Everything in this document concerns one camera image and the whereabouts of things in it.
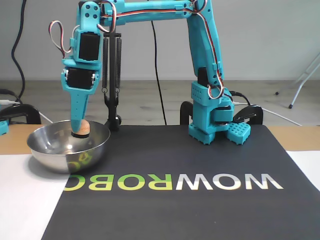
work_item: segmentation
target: floor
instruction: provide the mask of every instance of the floor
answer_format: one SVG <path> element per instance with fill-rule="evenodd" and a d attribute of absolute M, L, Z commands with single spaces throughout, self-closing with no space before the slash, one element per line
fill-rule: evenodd
<path fill-rule="evenodd" d="M 302 125 L 320 125 L 320 81 L 308 81 L 302 88 L 293 109 L 288 109 L 295 89 L 286 90 L 279 96 L 274 93 L 288 81 L 225 81 L 230 90 L 247 96 L 252 104 L 281 114 Z M 18 93 L 21 83 L 18 81 L 1 81 L 1 88 Z M 161 81 L 162 96 L 167 123 L 179 124 L 180 105 L 183 101 L 191 100 L 190 81 Z M 54 122 L 70 118 L 70 98 L 64 92 L 60 81 L 27 81 L 24 103 L 35 106 L 40 112 Z M 237 106 L 238 112 L 243 106 Z M 121 83 L 118 114 L 123 125 L 163 125 L 159 92 L 156 81 L 123 81 Z M 101 86 L 95 95 L 89 98 L 86 117 L 105 123 L 108 119 L 108 108 L 104 104 Z M 277 116 L 265 112 L 264 124 L 267 126 L 293 126 Z"/>

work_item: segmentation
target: white table surface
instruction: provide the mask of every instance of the white table surface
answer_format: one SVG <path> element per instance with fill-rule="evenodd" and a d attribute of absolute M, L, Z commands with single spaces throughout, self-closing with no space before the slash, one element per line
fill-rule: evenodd
<path fill-rule="evenodd" d="M 287 153 L 320 191 L 320 151 Z M 0 155 L 0 240 L 41 240 L 68 177 L 30 154 Z"/>

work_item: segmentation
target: turquoise block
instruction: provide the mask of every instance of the turquoise block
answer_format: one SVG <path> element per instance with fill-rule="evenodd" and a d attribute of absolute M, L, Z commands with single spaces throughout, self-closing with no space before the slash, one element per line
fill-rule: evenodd
<path fill-rule="evenodd" d="M 0 136 L 9 132 L 7 121 L 0 121 Z"/>
<path fill-rule="evenodd" d="M 250 132 L 251 132 L 251 127 L 249 124 L 247 124 L 245 122 L 230 123 L 226 137 L 230 141 L 232 141 L 238 145 L 242 145 L 249 137 Z"/>
<path fill-rule="evenodd" d="M 197 139 L 199 142 L 208 145 L 215 139 L 216 133 L 213 132 L 210 134 L 206 134 L 191 123 L 189 125 L 189 135 Z"/>

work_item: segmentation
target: gray wall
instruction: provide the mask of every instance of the gray wall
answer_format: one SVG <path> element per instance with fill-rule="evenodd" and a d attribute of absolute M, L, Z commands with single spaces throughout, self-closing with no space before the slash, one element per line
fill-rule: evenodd
<path fill-rule="evenodd" d="M 68 46 L 77 3 L 27 0 L 25 28 L 16 51 L 27 79 L 59 79 L 61 53 L 50 40 L 48 25 L 62 21 Z M 1 0 L 0 79 L 20 78 L 10 58 L 20 8 L 20 0 Z M 320 0 L 213 0 L 213 11 L 228 80 L 294 79 L 320 52 Z M 194 79 L 187 22 L 158 21 L 155 28 L 160 79 Z M 122 79 L 155 79 L 151 24 L 128 23 L 118 31 L 123 44 Z M 58 31 L 54 36 L 58 41 Z M 320 78 L 319 71 L 315 77 Z"/>

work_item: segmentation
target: black mat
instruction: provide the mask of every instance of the black mat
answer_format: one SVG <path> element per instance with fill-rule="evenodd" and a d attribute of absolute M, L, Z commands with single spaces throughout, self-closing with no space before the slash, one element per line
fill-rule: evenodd
<path fill-rule="evenodd" d="M 112 133 L 105 160 L 79 174 L 84 186 L 63 192 L 43 240 L 320 240 L 320 193 L 265 126 L 253 126 L 242 146 L 224 138 L 202 145 L 186 126 L 122 126 Z M 97 174 L 114 175 L 111 190 L 89 189 Z M 127 174 L 143 176 L 144 186 L 121 189 L 118 179 Z M 150 189 L 148 174 L 171 174 L 173 190 Z M 176 190 L 180 174 L 192 184 L 203 174 L 213 190 L 201 180 L 198 190 L 185 181 Z M 213 183 L 217 174 L 236 176 L 240 183 L 230 177 L 220 183 L 240 187 L 219 188 Z M 278 188 L 267 181 L 268 189 L 261 189 L 251 181 L 248 189 L 245 174 L 260 183 L 269 174 Z M 70 178 L 67 187 L 77 183 Z"/>

